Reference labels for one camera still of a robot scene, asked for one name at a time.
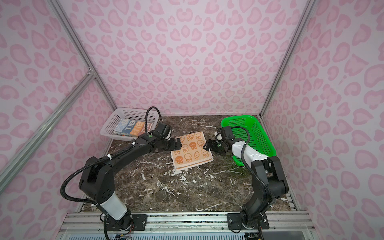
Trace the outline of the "brown pattern towel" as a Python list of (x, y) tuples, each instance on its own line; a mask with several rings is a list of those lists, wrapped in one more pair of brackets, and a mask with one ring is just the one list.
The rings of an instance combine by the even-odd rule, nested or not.
[(177, 171), (197, 167), (213, 161), (213, 155), (203, 149), (206, 138), (203, 132), (196, 132), (178, 137), (182, 147), (178, 151), (171, 151), (174, 167)]

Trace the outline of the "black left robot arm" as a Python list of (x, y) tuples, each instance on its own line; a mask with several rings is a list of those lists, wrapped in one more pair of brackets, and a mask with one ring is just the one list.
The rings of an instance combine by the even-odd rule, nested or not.
[(118, 178), (123, 176), (130, 164), (151, 153), (181, 149), (181, 141), (172, 138), (172, 127), (159, 123), (156, 128), (136, 138), (128, 147), (100, 159), (87, 160), (81, 172), (79, 188), (102, 212), (106, 231), (132, 229), (134, 220), (131, 211), (117, 193)]

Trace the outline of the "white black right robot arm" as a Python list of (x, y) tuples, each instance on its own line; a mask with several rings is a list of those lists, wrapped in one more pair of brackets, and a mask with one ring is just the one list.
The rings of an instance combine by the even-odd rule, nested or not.
[(252, 176), (254, 194), (243, 205), (242, 223), (247, 228), (260, 226), (262, 217), (278, 198), (289, 191), (287, 179), (278, 157), (268, 157), (253, 149), (251, 135), (244, 127), (223, 127), (216, 131), (214, 140), (207, 140), (203, 149), (221, 156), (241, 159)]

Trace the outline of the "multicolour rabbit text towel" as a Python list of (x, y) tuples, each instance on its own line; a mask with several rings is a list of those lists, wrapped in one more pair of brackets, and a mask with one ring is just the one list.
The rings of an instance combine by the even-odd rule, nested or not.
[(137, 138), (145, 133), (145, 122), (121, 119), (118, 125), (114, 128), (113, 133), (123, 137)]

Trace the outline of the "white plastic basket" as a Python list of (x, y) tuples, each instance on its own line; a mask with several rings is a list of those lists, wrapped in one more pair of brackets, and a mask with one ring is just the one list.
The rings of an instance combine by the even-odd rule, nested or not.
[(161, 116), (156, 110), (150, 110), (146, 115), (147, 110), (119, 108), (116, 109), (108, 120), (104, 123), (100, 133), (105, 137), (119, 141), (132, 141), (134, 137), (123, 137), (113, 133), (114, 128), (118, 125), (121, 119), (137, 120), (145, 122), (145, 133), (154, 130)]

